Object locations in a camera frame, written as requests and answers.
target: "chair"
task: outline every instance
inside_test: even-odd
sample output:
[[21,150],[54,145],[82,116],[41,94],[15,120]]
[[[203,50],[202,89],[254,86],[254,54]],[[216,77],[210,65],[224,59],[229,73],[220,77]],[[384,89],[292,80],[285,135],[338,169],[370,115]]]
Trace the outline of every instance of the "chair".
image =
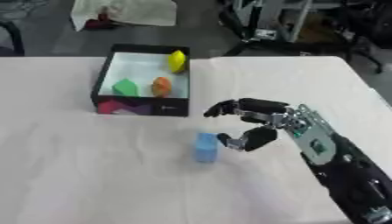
[[359,43],[362,38],[366,38],[380,48],[392,48],[392,3],[371,1],[361,7],[347,6],[347,0],[342,0],[341,3],[339,20],[344,29],[354,33],[349,41],[346,61],[351,62],[353,54],[358,54],[376,64],[377,74],[382,73],[382,63],[370,54],[370,47],[359,47]]
[[12,41],[13,49],[9,47],[0,46],[0,57],[17,57],[25,56],[25,47],[22,41],[20,30],[12,22],[1,22],[0,27],[3,27],[9,34]]

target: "block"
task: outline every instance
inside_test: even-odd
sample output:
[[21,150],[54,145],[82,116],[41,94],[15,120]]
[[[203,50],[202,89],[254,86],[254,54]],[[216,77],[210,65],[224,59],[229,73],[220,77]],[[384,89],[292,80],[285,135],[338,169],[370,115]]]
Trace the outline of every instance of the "block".
[[169,68],[174,74],[184,71],[186,65],[186,56],[180,50],[169,55]]
[[139,96],[137,84],[128,79],[118,81],[112,89],[115,95]]
[[151,92],[156,97],[166,97],[172,92],[172,83],[165,77],[158,77],[151,85]]
[[194,145],[194,159],[201,163],[213,163],[218,155],[218,139],[215,134],[199,133]]

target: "white table surface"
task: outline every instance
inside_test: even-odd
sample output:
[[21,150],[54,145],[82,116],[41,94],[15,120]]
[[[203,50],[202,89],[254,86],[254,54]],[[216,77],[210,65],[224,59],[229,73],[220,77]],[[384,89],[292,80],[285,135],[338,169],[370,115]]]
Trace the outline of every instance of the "white table surface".
[[251,129],[202,112],[231,98],[306,103],[391,176],[390,108],[341,59],[192,62],[188,118],[97,115],[102,58],[0,59],[0,223],[340,223],[285,133],[253,153],[191,159],[198,131]]

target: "box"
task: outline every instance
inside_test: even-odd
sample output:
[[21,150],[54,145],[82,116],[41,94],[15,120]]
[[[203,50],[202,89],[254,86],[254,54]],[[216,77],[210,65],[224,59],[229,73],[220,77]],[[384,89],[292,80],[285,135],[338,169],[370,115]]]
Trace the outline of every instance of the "box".
[[[180,50],[186,56],[185,70],[172,73],[168,57]],[[91,93],[101,114],[141,116],[189,116],[190,50],[183,46],[114,45]],[[157,77],[171,82],[172,90],[164,98],[155,97],[151,84]],[[115,94],[112,87],[129,79],[137,85],[138,96]]]

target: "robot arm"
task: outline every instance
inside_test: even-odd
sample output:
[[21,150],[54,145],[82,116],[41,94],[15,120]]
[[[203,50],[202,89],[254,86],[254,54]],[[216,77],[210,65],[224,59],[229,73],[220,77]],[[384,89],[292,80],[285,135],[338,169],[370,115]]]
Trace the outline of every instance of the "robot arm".
[[301,157],[333,201],[354,224],[392,223],[392,181],[350,140],[339,135],[316,111],[305,105],[240,99],[212,106],[205,117],[238,115],[260,127],[238,139],[219,134],[228,148],[253,151],[285,130],[301,149]]

